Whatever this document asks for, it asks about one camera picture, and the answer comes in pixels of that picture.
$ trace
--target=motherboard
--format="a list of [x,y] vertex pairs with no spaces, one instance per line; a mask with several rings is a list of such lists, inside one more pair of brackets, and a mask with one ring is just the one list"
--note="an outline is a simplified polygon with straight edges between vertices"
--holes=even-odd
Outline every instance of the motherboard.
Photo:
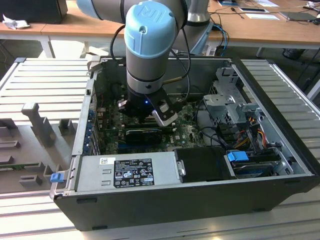
[[178,148],[204,147],[194,121],[195,103],[186,103],[177,120],[160,127],[153,116],[144,122],[118,112],[116,101],[98,109],[101,154],[171,152]]

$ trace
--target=white paper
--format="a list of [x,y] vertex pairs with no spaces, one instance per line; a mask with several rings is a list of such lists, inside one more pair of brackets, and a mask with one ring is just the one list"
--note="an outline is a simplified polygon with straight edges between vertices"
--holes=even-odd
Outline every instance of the white paper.
[[5,24],[9,29],[16,30],[30,27],[30,25],[25,20],[13,20],[6,17],[4,14],[2,16],[2,23]]
[[254,1],[256,1],[258,4],[260,4],[263,7],[279,7],[277,4],[274,4],[269,0],[254,0]]
[[280,20],[275,15],[269,15],[269,14],[246,13],[245,15],[247,15],[248,18],[250,19]]

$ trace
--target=blue release tab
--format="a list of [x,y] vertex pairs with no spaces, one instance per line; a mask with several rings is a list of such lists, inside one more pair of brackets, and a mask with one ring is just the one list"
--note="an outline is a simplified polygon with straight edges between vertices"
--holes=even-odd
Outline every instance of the blue release tab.
[[232,151],[227,155],[230,162],[248,161],[248,155],[245,151]]
[[126,14],[124,40],[134,55],[154,59],[167,52],[176,39],[176,20],[171,10],[157,1],[133,5]]
[[63,183],[64,182],[64,174],[63,173],[53,173],[50,177],[51,183]]

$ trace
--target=wooden desk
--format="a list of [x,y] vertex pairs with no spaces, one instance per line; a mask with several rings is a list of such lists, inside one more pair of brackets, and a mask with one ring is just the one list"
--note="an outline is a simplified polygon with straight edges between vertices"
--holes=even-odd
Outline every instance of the wooden desk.
[[[300,12],[305,2],[300,0],[271,0],[279,8],[265,7],[270,12],[290,11]],[[102,21],[82,13],[76,2],[67,0],[68,12],[62,24],[32,23],[30,28],[11,30],[0,24],[0,39],[38,40],[48,58],[55,57],[51,40],[70,40],[85,42],[110,41],[115,31],[121,26],[119,23]],[[286,22],[280,14],[280,20],[250,19],[242,14],[232,14],[230,7],[222,7],[215,0],[210,0],[210,12],[217,11],[221,16],[223,28],[228,32],[229,46],[259,47],[259,48],[293,48],[293,49],[318,49],[320,46],[320,26],[313,23],[303,25],[295,21]],[[219,23],[217,14],[212,15]],[[212,32],[208,39],[210,49],[215,49],[222,39],[221,32]]]
[[31,23],[31,27],[13,30],[6,25],[0,24],[0,39],[9,40],[35,40],[39,41],[48,58],[54,58],[50,39],[42,35],[41,30],[46,26],[45,23]]
[[[302,7],[296,7],[305,3],[300,0],[271,1],[280,7],[264,7],[269,12],[301,12],[306,10]],[[224,8],[218,2],[211,0],[209,11],[219,13],[223,29],[228,32],[230,37],[229,46],[297,49],[318,49],[320,46],[320,27],[311,22],[287,21],[279,13],[273,13],[272,15],[280,20],[250,19],[246,14],[241,14],[244,17],[242,19],[238,14],[233,14],[234,12],[231,11],[230,7]],[[236,10],[238,13],[242,13],[239,9],[236,8]],[[317,14],[315,11],[308,11],[308,13],[314,16]],[[212,18],[216,23],[220,22],[217,14],[213,14]],[[209,41],[212,45],[218,44],[221,41],[221,33],[212,32]]]
[[80,11],[75,1],[67,0],[66,2],[68,12],[62,23],[47,24],[41,31],[43,35],[112,38],[115,31],[122,25],[87,16]]

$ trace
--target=white label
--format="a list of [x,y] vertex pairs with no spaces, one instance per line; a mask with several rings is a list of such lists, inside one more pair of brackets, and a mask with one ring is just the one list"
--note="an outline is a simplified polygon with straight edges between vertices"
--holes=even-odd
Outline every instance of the white label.
[[141,182],[152,182],[154,180],[153,177],[141,178]]
[[103,164],[115,164],[115,157],[101,157],[100,158],[100,165]]

